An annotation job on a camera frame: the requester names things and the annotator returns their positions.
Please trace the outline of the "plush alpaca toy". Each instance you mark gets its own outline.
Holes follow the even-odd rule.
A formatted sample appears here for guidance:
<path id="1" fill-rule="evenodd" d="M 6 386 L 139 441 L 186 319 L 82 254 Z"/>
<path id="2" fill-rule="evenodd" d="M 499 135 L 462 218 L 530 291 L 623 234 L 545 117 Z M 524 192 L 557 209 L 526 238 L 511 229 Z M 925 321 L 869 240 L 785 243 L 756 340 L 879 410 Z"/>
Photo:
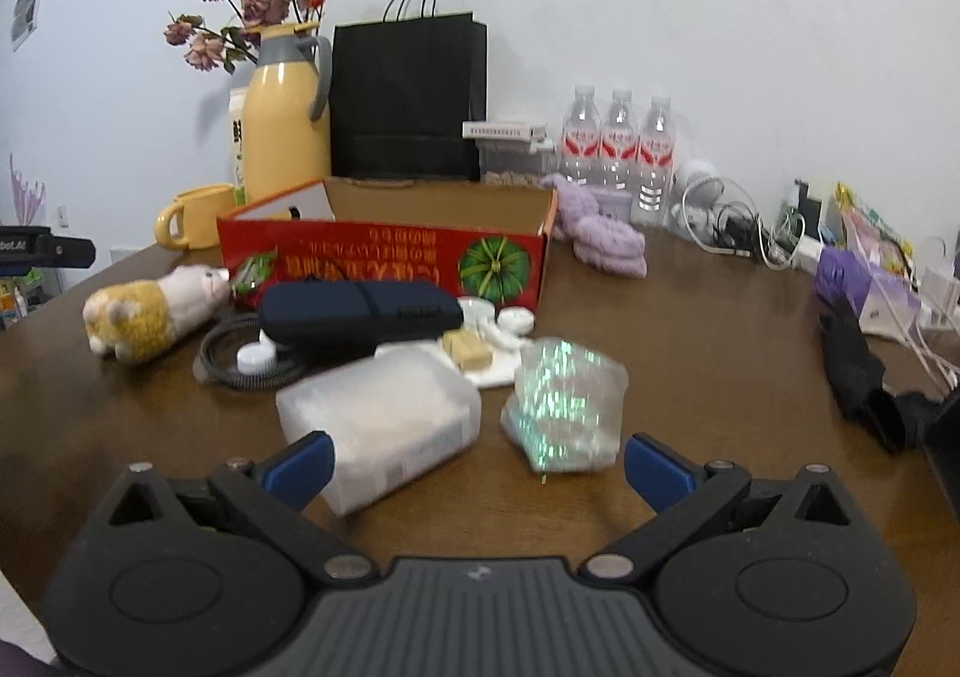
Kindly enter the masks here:
<path id="1" fill-rule="evenodd" d="M 83 305 L 89 350 L 127 365 L 149 362 L 210 321 L 231 299 L 226 273 L 186 264 L 158 279 L 103 287 Z"/>

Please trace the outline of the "white bottle cap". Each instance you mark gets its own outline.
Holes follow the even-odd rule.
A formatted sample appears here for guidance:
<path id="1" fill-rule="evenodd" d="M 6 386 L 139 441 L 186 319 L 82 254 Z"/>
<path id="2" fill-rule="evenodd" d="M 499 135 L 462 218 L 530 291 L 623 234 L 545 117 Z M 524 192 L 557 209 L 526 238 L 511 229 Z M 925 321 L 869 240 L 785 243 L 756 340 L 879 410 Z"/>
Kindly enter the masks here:
<path id="1" fill-rule="evenodd" d="M 241 345 L 236 351 L 236 370 L 245 377 L 273 374 L 277 365 L 277 346 L 267 336 L 260 336 L 256 342 Z"/>

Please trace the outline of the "iridescent plastic bag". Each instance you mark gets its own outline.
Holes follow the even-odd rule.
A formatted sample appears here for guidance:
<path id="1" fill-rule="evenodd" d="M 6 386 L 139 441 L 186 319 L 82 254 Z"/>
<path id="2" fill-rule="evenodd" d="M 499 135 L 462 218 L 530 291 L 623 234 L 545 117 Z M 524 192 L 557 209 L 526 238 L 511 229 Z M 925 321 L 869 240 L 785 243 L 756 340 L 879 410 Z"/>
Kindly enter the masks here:
<path id="1" fill-rule="evenodd" d="M 628 384 L 601 352 L 537 339 L 521 351 L 501 425 L 535 474 L 597 473 L 619 456 Z"/>

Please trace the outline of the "white translucent plastic box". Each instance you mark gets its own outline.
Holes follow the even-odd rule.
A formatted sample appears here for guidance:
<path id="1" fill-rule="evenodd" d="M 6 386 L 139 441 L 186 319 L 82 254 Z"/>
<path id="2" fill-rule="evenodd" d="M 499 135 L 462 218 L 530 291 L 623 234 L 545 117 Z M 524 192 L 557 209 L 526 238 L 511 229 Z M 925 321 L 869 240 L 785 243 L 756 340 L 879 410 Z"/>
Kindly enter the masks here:
<path id="1" fill-rule="evenodd" d="M 477 386 L 439 357 L 402 349 L 305 378 L 278 391 L 281 431 L 334 443 L 322 496 L 347 516 L 459 455 L 480 435 Z"/>

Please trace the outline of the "navy blue pouch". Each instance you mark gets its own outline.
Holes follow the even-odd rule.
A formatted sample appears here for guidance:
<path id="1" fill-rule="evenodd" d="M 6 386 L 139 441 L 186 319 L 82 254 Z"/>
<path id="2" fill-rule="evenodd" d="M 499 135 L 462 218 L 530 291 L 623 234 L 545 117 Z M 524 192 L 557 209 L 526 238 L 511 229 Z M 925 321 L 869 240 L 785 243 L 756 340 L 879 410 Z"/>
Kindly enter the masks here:
<path id="1" fill-rule="evenodd" d="M 368 354 L 387 342 L 439 339 L 464 324 L 464 312 L 427 281 L 302 281 L 268 287 L 259 323 L 298 352 Z"/>

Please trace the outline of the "beige biscuit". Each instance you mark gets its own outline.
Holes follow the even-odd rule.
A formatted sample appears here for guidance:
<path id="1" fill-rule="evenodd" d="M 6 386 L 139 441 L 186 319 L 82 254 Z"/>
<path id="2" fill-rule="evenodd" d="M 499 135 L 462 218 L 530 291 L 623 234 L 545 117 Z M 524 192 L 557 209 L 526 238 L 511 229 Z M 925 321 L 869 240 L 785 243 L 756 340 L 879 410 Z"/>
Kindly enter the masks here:
<path id="1" fill-rule="evenodd" d="M 441 338 L 444 354 L 460 372 L 480 372 L 493 363 L 493 352 L 470 329 L 460 328 L 444 333 Z"/>

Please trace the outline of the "white round lid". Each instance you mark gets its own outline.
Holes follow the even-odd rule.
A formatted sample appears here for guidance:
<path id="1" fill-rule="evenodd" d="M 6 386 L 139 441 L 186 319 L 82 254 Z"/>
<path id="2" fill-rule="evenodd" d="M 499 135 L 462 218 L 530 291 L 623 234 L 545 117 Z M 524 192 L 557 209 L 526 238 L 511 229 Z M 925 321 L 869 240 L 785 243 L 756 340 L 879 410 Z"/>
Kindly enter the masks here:
<path id="1" fill-rule="evenodd" d="M 506 306 L 496 317 L 498 328 L 514 336 L 528 336 L 535 326 L 535 315 L 523 306 Z"/>

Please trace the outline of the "purple fluffy headband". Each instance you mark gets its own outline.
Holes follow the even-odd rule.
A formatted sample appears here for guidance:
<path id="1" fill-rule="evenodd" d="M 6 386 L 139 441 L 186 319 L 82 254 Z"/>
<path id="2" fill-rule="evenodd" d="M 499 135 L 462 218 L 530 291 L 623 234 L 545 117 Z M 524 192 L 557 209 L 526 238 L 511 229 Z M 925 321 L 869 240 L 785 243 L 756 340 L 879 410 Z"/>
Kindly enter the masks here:
<path id="1" fill-rule="evenodd" d="M 576 185 L 560 173 L 550 173 L 540 186 L 555 191 L 555 237 L 571 245 L 574 257 L 601 273 L 646 278 L 646 239 L 639 230 L 604 216 L 586 185 Z"/>

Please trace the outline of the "right water bottle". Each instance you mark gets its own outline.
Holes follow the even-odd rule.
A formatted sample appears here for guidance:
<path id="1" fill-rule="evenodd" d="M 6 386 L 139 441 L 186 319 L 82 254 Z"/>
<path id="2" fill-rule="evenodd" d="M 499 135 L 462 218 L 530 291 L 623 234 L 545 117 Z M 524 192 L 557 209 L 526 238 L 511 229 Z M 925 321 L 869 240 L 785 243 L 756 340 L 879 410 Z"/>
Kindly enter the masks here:
<path id="1" fill-rule="evenodd" d="M 674 172 L 675 128 L 672 101 L 652 97 L 651 107 L 638 136 L 635 204 L 631 222 L 641 227 L 661 227 Z"/>

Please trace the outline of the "white round robot gadget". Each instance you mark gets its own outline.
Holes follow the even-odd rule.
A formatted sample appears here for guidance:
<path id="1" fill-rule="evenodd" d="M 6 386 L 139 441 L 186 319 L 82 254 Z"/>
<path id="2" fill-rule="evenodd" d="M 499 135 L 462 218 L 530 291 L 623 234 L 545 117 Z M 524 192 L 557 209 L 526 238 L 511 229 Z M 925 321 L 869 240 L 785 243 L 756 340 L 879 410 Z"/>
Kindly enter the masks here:
<path id="1" fill-rule="evenodd" d="M 711 242 L 713 211 L 722 193 L 724 183 L 713 162 L 704 159 L 682 162 L 670 182 L 667 228 L 690 242 Z"/>

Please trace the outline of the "left water bottle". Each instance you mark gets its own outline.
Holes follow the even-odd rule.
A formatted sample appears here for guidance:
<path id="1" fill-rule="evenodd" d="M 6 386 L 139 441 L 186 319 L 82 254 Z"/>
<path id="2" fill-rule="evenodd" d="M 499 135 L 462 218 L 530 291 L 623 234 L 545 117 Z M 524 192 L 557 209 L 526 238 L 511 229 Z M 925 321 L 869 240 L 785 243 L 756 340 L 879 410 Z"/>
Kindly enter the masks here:
<path id="1" fill-rule="evenodd" d="M 574 88 L 574 99 L 563 118 L 560 138 L 560 166 L 571 183 L 587 185 L 599 156 L 601 125 L 596 107 L 596 91 L 581 84 Z"/>

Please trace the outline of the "middle water bottle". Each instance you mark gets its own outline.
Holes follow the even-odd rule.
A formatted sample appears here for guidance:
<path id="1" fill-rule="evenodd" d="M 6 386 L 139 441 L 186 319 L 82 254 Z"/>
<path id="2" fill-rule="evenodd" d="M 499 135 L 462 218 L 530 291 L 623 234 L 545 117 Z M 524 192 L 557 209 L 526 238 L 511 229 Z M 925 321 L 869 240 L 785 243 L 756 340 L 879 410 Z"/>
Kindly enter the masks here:
<path id="1" fill-rule="evenodd" d="M 627 189 L 638 157 L 638 128 L 630 89 L 613 89 L 601 126 L 599 149 L 602 185 Z"/>

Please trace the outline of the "clear container with seeds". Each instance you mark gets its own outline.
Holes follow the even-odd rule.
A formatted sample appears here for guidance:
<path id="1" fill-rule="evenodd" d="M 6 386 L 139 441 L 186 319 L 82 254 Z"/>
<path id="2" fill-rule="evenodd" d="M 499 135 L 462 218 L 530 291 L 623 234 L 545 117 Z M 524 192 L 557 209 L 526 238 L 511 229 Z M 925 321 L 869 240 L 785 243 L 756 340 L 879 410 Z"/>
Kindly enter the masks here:
<path id="1" fill-rule="evenodd" d="M 558 169 L 553 141 L 480 140 L 480 180 L 490 185 L 539 186 Z"/>

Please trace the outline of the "black paper shopping bag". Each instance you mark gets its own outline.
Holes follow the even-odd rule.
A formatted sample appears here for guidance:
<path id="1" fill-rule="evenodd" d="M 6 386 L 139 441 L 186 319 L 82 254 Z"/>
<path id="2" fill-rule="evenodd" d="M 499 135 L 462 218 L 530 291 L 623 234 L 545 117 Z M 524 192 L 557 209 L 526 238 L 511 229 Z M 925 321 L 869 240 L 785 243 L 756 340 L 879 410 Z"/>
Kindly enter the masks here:
<path id="1" fill-rule="evenodd" d="M 487 118 L 487 26 L 436 3 L 391 0 L 377 21 L 334 29 L 335 177 L 480 179 L 462 125 Z"/>

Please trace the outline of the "small white flat box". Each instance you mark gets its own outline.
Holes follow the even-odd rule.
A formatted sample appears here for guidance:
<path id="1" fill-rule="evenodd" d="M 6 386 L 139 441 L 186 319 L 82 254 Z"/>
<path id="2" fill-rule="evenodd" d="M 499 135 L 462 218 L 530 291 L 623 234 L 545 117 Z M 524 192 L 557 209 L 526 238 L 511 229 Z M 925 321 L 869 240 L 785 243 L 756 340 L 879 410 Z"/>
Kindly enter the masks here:
<path id="1" fill-rule="evenodd" d="M 464 122 L 462 138 L 532 143 L 532 141 L 542 141 L 547 138 L 547 127 L 523 122 Z"/>

